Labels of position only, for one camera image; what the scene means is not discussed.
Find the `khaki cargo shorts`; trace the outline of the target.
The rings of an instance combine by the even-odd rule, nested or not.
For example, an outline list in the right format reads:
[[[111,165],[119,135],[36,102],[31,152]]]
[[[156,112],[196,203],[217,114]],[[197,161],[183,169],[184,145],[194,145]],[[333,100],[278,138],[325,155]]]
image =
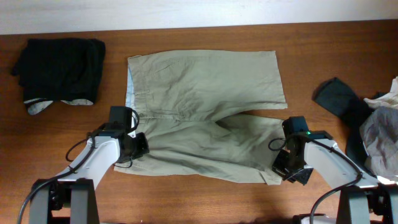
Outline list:
[[[202,175],[240,184],[279,185],[276,153],[282,121],[252,115],[284,110],[274,51],[172,50],[127,60],[126,105],[149,152],[126,174]]]

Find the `dark teal garment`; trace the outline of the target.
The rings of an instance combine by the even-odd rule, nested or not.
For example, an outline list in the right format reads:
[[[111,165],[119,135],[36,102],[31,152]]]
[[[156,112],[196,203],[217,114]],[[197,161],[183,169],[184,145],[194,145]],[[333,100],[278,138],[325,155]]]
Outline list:
[[[346,155],[365,173],[375,176],[366,165],[369,154],[360,129],[376,110],[362,100],[349,85],[336,77],[321,83],[314,90],[312,100],[347,126]]]

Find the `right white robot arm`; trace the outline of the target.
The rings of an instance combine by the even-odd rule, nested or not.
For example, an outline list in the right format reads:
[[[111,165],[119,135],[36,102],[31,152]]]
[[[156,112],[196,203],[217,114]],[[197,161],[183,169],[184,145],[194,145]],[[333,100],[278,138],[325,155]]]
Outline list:
[[[283,180],[306,184],[315,170],[331,187],[310,213],[294,216],[293,223],[371,223],[371,213],[380,216],[381,223],[397,223],[397,184],[367,174],[326,131],[291,133],[271,140],[268,148],[279,152],[272,170]],[[317,214],[321,202],[333,194],[340,195],[337,216]]]

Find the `grey cloth under black garment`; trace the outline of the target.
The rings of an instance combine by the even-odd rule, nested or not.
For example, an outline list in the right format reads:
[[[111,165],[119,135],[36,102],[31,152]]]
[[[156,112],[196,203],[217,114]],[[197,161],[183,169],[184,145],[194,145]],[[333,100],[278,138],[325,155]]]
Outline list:
[[[46,98],[34,98],[32,100],[25,100],[24,105],[29,115],[36,115],[48,108],[54,102],[55,100],[49,100]],[[61,102],[72,106],[91,106],[94,104],[92,101],[87,99],[75,99],[71,101],[61,100]]]

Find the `folded black garment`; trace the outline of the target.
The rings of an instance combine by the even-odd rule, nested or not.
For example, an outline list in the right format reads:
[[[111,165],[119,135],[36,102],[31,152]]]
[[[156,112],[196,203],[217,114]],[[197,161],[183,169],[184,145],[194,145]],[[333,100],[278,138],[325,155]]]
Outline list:
[[[25,104],[35,101],[96,101],[105,43],[98,39],[29,39],[14,68]]]

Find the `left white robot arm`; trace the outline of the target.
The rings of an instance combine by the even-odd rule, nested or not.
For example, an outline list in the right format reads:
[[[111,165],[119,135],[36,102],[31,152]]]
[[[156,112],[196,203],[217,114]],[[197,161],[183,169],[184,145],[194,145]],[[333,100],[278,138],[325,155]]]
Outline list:
[[[144,133],[92,134],[65,170],[33,185],[24,202],[30,205],[29,223],[99,223],[95,189],[107,170],[148,152]]]

